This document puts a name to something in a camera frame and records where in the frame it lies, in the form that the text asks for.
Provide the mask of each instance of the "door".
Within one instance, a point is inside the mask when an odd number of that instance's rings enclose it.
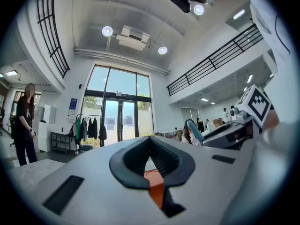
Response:
[[[105,100],[104,125],[110,145],[135,137],[135,103],[124,100]]]

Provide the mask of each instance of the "ceiling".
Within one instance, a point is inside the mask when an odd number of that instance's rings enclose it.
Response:
[[[28,84],[49,86],[43,75],[39,74],[30,60],[27,58],[20,45],[15,32],[16,25],[13,23],[7,30],[5,38],[0,46],[0,78],[2,84]],[[18,75],[7,76],[7,72],[16,71]]]
[[[252,81],[247,84],[250,74],[253,74]],[[213,85],[189,96],[180,102],[197,104],[201,106],[210,105],[211,102],[221,102],[226,99],[238,96],[244,93],[245,87],[250,87],[255,84],[260,86],[270,80],[271,70],[262,57],[247,64],[237,72],[217,81]]]
[[[209,12],[212,5],[204,5]],[[119,45],[111,37],[110,53],[128,56],[149,62],[158,67],[170,59],[186,32],[199,25],[201,16],[193,12],[183,13],[170,0],[73,0],[73,30],[76,48],[105,51],[108,38],[101,30],[104,26],[113,28],[113,35],[120,34],[124,25],[150,35],[144,50],[138,51]],[[158,49],[168,48],[160,55]]]
[[[245,10],[245,13],[239,17],[238,19],[233,19],[234,15],[236,15],[241,10]],[[236,29],[237,31],[240,31],[241,28],[244,27],[245,24],[248,24],[252,18],[251,10],[250,10],[250,1],[245,3],[243,6],[236,9],[232,15],[229,17],[229,19],[226,21],[226,23]]]
[[[7,76],[6,73],[15,70],[18,75]],[[28,84],[49,86],[44,77],[40,75],[33,67],[29,60],[19,61],[0,68],[0,73],[9,83]]]

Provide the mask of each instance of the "metal railing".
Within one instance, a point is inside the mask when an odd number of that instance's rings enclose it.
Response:
[[[57,34],[54,0],[37,0],[37,15],[37,23],[40,25],[49,56],[52,58],[62,78],[64,78],[70,68],[62,51]]]
[[[167,89],[169,90],[169,95],[172,96],[217,70],[219,67],[239,56],[262,39],[263,37],[256,25],[251,25],[210,56],[199,62],[180,78],[168,85]]]

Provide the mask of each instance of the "orange part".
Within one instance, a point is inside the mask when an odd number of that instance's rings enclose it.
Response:
[[[164,179],[157,169],[146,171],[144,178],[150,182],[149,194],[156,205],[161,209],[163,206],[164,198]]]

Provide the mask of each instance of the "ceiling vent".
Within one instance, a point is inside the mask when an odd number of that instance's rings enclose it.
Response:
[[[116,38],[120,45],[142,51],[149,37],[150,35],[147,33],[124,25],[121,35],[117,35]]]

